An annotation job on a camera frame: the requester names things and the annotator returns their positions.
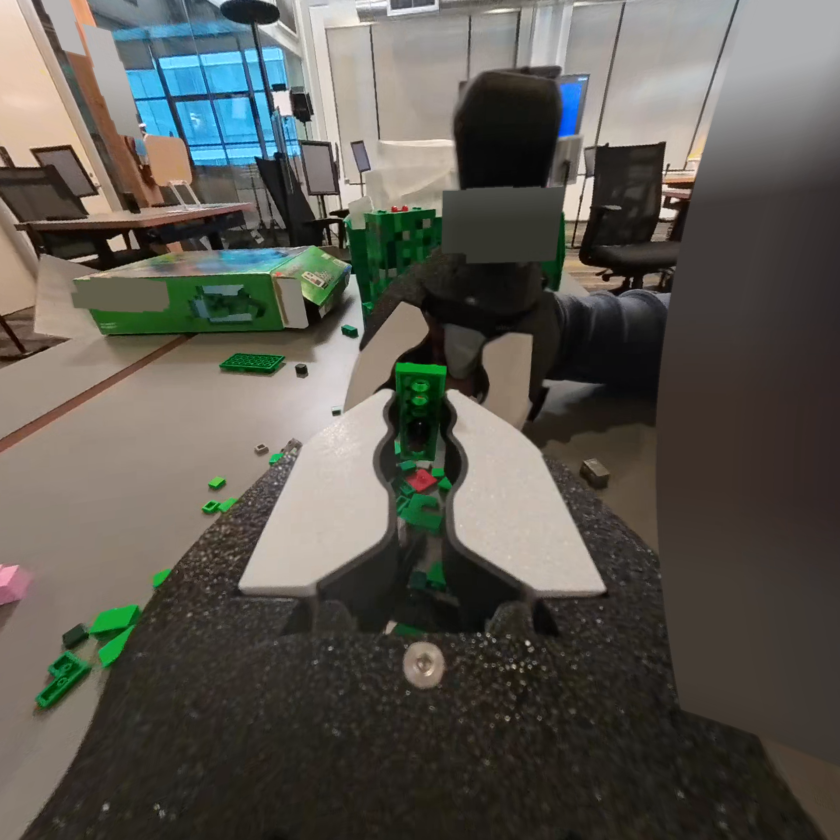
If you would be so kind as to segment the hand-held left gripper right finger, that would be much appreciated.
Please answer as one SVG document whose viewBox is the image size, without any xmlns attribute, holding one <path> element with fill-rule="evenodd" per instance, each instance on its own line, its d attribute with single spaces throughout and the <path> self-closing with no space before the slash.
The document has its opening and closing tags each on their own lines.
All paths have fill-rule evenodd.
<svg viewBox="0 0 840 840">
<path fill-rule="evenodd" d="M 482 405 L 446 392 L 443 568 L 458 616 L 483 631 L 501 606 L 606 594 L 539 449 Z"/>
</svg>

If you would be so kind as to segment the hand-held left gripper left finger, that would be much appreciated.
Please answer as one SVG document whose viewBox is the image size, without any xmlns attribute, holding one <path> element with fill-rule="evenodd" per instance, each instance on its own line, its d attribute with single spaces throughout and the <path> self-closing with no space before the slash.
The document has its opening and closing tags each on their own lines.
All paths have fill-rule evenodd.
<svg viewBox="0 0 840 840">
<path fill-rule="evenodd" d="M 251 600 L 337 604 L 385 632 L 403 582 L 392 487 L 396 435 L 384 388 L 302 446 L 237 584 Z"/>
</svg>

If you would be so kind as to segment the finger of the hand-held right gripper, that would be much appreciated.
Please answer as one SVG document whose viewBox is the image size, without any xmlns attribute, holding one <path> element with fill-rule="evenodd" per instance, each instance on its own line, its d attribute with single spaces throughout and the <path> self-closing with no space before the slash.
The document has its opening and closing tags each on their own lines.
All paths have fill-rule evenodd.
<svg viewBox="0 0 840 840">
<path fill-rule="evenodd" d="M 400 302 L 360 351 L 353 365 L 343 409 L 349 411 L 382 389 L 391 380 L 397 362 L 420 347 L 428 332 L 422 310 Z"/>
<path fill-rule="evenodd" d="M 481 352 L 487 389 L 483 407 L 522 431 L 532 408 L 530 400 L 532 336 L 509 332 L 488 341 Z"/>
</svg>

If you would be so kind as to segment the green brick frame model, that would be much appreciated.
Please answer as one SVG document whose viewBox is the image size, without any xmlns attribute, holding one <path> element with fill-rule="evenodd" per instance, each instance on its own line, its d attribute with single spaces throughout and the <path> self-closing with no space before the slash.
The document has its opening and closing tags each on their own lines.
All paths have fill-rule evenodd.
<svg viewBox="0 0 840 840">
<path fill-rule="evenodd" d="M 441 364 L 395 364 L 400 454 L 432 462 L 436 457 L 447 368 Z"/>
</svg>

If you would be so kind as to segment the green studded plate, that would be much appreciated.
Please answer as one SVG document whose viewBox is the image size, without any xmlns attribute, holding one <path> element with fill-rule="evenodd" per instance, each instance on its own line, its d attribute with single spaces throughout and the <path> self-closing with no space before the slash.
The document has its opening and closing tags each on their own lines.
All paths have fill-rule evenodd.
<svg viewBox="0 0 840 840">
<path fill-rule="evenodd" d="M 285 363 L 283 354 L 236 352 L 218 365 L 220 371 L 249 375 L 273 375 Z"/>
</svg>

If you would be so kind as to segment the green bricks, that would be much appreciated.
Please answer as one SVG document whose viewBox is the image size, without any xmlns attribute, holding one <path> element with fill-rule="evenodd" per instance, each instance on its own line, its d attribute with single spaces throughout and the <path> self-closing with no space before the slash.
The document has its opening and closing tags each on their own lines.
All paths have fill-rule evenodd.
<svg viewBox="0 0 840 840">
<path fill-rule="evenodd" d="M 256 375 L 221 372 L 223 375 Z M 300 443 L 296 444 L 294 441 L 290 441 L 281 452 L 271 455 L 268 462 L 269 473 L 274 468 L 274 465 L 279 464 L 284 468 L 290 466 L 293 457 L 299 454 L 301 446 L 302 444 Z M 443 520 L 443 512 L 437 510 L 438 500 L 424 496 L 422 493 L 413 492 L 412 488 L 404 482 L 405 473 L 408 470 L 415 469 L 415 467 L 411 459 L 401 456 L 398 442 L 394 443 L 394 447 L 398 464 L 396 479 L 396 484 L 399 486 L 396 495 L 398 521 L 402 519 L 408 522 L 410 518 L 414 517 L 416 519 L 415 524 L 419 525 L 420 519 L 425 517 L 427 524 L 431 523 L 437 527 Z M 450 488 L 448 479 L 444 478 L 445 471 L 443 468 L 434 468 L 431 471 L 438 476 L 439 482 L 443 482 L 443 485 Z M 225 500 L 222 500 L 221 497 L 216 497 L 210 499 L 203 505 L 202 512 L 206 516 L 219 516 L 223 518 L 227 515 L 227 511 L 236 504 L 239 504 L 239 507 L 242 508 L 241 502 L 236 497 Z M 428 572 L 427 574 L 423 571 L 412 571 L 409 577 L 408 589 L 412 594 L 435 595 L 444 592 L 446 584 L 444 582 L 442 568 L 441 563 L 435 565 L 433 571 L 437 569 L 439 576 L 434 578 L 434 580 L 432 572 Z M 171 573 L 172 569 L 165 569 L 157 573 L 152 580 L 153 587 L 155 589 L 160 587 Z M 90 637 L 93 637 L 100 644 L 98 656 L 101 666 L 103 668 L 110 667 L 122 654 L 133 628 L 140 620 L 141 613 L 141 607 L 136 604 L 114 607 L 97 614 L 90 626 L 79 623 L 64 633 L 62 645 L 65 652 L 62 652 L 56 661 L 48 667 L 49 683 L 46 684 L 46 687 L 36 697 L 38 708 L 48 709 L 56 705 L 62 697 L 70 692 L 91 671 L 91 665 L 73 653 L 74 648 L 86 643 Z M 415 626 L 390 621 L 385 626 L 383 632 L 386 635 L 414 637 L 419 636 L 425 631 Z"/>
</svg>

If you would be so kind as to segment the dark wooden desk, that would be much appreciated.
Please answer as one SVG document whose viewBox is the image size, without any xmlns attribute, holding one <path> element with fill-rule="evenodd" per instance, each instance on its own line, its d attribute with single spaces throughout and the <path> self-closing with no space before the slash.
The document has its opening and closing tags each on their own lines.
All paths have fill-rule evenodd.
<svg viewBox="0 0 840 840">
<path fill-rule="evenodd" d="M 105 268 L 120 261 L 110 243 L 133 236 L 141 258 L 166 252 L 189 240 L 206 239 L 211 249 L 224 248 L 223 233 L 246 225 L 253 203 L 210 203 L 145 208 L 99 213 L 72 219 L 42 219 L 16 222 L 41 256 L 61 259 L 96 258 Z"/>
</svg>

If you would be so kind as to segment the adjoining grey desk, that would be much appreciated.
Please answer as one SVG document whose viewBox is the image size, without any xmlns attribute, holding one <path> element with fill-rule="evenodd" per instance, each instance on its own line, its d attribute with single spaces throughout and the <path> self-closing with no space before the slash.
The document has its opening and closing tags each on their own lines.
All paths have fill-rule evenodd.
<svg viewBox="0 0 840 840">
<path fill-rule="evenodd" d="M 3 367 L 1 450 L 26 440 L 192 337 L 188 333 L 72 339 Z"/>
</svg>

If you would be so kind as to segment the blue-lit monitor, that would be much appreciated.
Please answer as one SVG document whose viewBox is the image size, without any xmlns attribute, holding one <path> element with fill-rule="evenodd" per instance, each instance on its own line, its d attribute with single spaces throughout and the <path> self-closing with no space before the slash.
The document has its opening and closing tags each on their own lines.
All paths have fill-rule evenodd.
<svg viewBox="0 0 840 840">
<path fill-rule="evenodd" d="M 563 74 L 558 79 L 558 89 L 562 101 L 560 139 L 581 133 L 589 80 L 590 75 L 588 73 Z"/>
</svg>

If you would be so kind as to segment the large green pixel-pattern model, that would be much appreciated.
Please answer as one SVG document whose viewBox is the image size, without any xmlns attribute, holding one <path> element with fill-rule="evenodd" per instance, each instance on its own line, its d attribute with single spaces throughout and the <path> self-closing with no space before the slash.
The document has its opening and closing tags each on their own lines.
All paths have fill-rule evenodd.
<svg viewBox="0 0 840 840">
<path fill-rule="evenodd" d="M 554 190 L 447 191 L 442 213 L 393 207 L 345 227 L 365 341 L 401 303 L 487 337 L 523 332 L 559 285 L 564 216 Z"/>
</svg>

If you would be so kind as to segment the white covered box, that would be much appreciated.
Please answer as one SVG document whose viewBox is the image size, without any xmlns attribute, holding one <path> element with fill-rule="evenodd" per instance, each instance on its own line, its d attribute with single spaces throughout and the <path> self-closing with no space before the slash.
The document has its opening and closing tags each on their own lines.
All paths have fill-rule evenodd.
<svg viewBox="0 0 840 840">
<path fill-rule="evenodd" d="M 369 156 L 365 193 L 375 210 L 420 207 L 442 216 L 444 192 L 458 187 L 452 140 L 377 140 Z"/>
</svg>

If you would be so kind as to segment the black mesh office chair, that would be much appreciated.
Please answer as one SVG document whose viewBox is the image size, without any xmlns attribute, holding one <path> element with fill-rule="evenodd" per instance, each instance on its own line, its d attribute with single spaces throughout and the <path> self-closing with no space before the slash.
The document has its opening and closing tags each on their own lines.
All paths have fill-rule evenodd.
<svg viewBox="0 0 840 840">
<path fill-rule="evenodd" d="M 579 258 L 619 278 L 613 291 L 641 290 L 644 278 L 676 267 L 679 242 L 654 241 L 662 205 L 666 143 L 599 145 L 594 149 L 593 191 Z"/>
</svg>

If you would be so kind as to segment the black fabric reflector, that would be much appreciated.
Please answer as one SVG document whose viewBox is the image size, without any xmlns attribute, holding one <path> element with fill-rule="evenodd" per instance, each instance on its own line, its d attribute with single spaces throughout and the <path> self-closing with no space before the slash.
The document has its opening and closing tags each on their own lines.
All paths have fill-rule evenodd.
<svg viewBox="0 0 840 840">
<path fill-rule="evenodd" d="M 299 182 L 278 159 L 256 158 L 255 164 L 274 202 L 292 247 L 323 244 L 323 225 L 317 219 Z"/>
</svg>

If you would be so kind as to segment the beige tilted board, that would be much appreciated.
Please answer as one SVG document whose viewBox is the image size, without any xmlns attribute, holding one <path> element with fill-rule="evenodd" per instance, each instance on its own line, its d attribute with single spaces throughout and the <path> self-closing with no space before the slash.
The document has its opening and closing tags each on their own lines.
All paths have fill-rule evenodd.
<svg viewBox="0 0 840 840">
<path fill-rule="evenodd" d="M 193 189 L 193 167 L 184 141 L 147 133 L 143 144 L 154 183 L 172 192 L 182 206 L 201 205 Z"/>
</svg>

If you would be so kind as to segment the blue glass window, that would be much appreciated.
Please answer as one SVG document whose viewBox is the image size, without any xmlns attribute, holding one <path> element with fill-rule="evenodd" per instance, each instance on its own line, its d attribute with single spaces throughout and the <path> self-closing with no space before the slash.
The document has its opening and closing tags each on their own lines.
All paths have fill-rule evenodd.
<svg viewBox="0 0 840 840">
<path fill-rule="evenodd" d="M 180 137 L 194 165 L 248 165 L 278 152 L 255 49 L 148 56 L 127 76 L 147 133 Z"/>
</svg>

